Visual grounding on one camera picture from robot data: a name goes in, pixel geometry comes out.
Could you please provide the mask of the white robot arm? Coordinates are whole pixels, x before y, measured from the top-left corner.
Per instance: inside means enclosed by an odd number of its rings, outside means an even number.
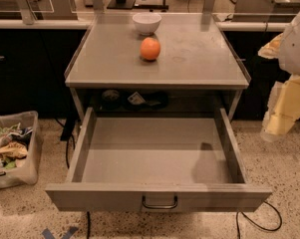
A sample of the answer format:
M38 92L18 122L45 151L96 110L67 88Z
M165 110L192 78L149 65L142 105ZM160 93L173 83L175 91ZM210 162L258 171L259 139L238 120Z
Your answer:
M300 119L300 11L258 55L277 59L280 69L290 74L285 83L276 82L269 95L260 135L272 142L283 138Z

